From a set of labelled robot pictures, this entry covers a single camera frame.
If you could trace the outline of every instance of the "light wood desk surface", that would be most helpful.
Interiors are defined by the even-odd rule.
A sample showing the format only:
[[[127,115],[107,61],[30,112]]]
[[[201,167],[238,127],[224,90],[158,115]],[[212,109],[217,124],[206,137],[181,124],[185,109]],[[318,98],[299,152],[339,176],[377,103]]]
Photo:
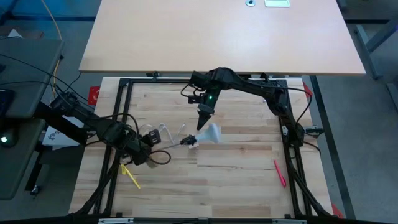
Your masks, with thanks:
[[[81,72],[363,75],[335,0],[102,0]]]
[[[119,78],[103,78],[95,109],[97,115],[112,114],[118,83]],[[288,79],[288,85],[303,88],[299,78]],[[165,123],[175,134],[185,122],[186,128],[179,138],[195,134],[197,105],[187,103],[187,99],[180,95],[182,88],[183,84],[134,84],[129,113],[135,116],[139,126]],[[297,119],[306,107],[307,99],[302,92],[290,91],[290,100]],[[278,160],[287,181],[277,117],[261,97],[234,90],[221,92],[215,110],[208,124],[213,122],[222,127],[223,142],[219,145],[203,143],[198,149],[168,149],[172,155],[170,164],[153,169],[147,164],[129,165],[142,187],[140,190],[119,170],[113,214],[123,212],[125,217],[174,218],[282,218],[286,213],[293,214],[289,186],[281,186],[273,163],[273,159]],[[309,112],[300,123],[304,126],[312,124]],[[163,141],[155,149],[170,144],[165,132],[161,132],[161,136]],[[317,143],[308,136],[306,141]],[[103,143],[85,149],[71,212],[81,208],[97,187],[104,152]],[[331,213],[319,153],[307,145],[301,148],[301,152],[308,188]],[[104,194],[102,208],[107,196]],[[304,211],[300,190],[298,199]]]

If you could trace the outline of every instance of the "red marker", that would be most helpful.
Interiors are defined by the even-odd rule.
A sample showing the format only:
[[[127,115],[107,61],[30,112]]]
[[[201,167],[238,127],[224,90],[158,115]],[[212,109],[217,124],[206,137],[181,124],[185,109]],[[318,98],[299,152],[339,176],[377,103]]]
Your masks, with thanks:
[[[283,187],[286,187],[286,181],[284,179],[284,176],[280,173],[278,162],[276,161],[276,159],[274,159],[274,164],[275,164],[276,172],[278,172],[280,183],[282,184]]]

